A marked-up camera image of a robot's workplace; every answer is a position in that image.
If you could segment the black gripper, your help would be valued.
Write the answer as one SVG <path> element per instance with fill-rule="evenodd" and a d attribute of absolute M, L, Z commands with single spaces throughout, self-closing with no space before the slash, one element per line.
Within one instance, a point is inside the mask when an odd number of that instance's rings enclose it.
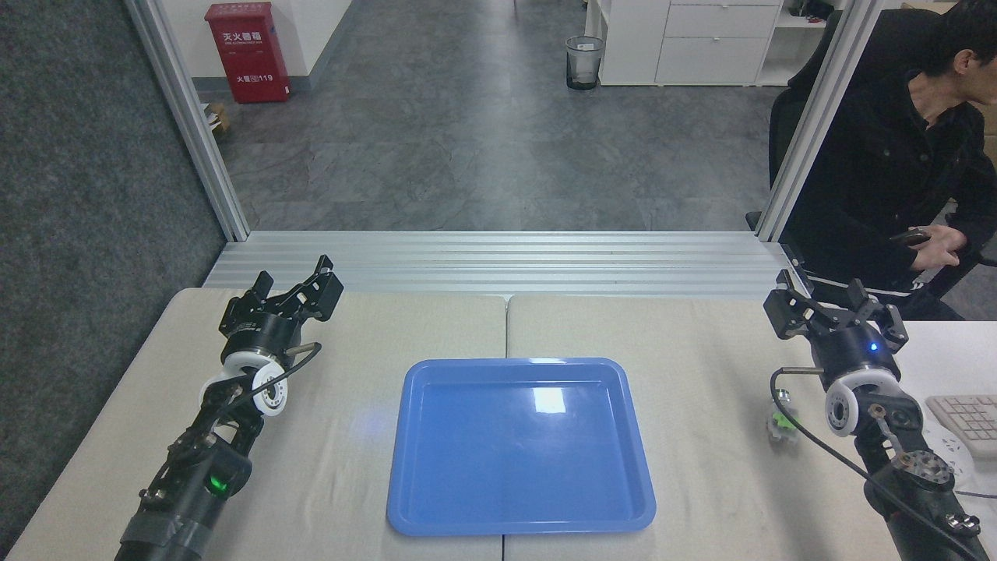
<path fill-rule="evenodd" d="M 227 303 L 220 321 L 220 332 L 227 338 L 220 355 L 222 362 L 240 351 L 291 362 L 287 351 L 300 344 L 303 322 L 307 319 L 328 322 L 344 291 L 344 284 L 327 255 L 320 256 L 312 276 L 291 291 L 272 298 L 275 315 L 257 312 L 270 295 L 272 284 L 270 274 L 260 271 L 249 290 Z"/>
<path fill-rule="evenodd" d="M 845 295 L 848 314 L 840 330 L 832 331 L 838 327 L 838 311 L 795 290 L 790 270 L 782 269 L 763 310 L 777 337 L 811 337 L 813 361 L 823 371 L 819 374 L 823 386 L 859 369 L 884 369 L 899 379 L 893 353 L 909 341 L 900 310 L 870 295 L 858 278 L 850 282 Z"/>

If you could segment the seated person's right hand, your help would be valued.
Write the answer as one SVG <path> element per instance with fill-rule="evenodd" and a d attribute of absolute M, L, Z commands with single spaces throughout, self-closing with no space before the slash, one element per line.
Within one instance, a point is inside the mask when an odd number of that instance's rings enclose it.
<path fill-rule="evenodd" d="M 961 260 L 960 252 L 967 246 L 965 234 L 943 224 L 908 228 L 886 242 L 890 251 L 901 253 L 901 258 L 904 258 L 902 263 L 911 271 L 957 266 Z"/>

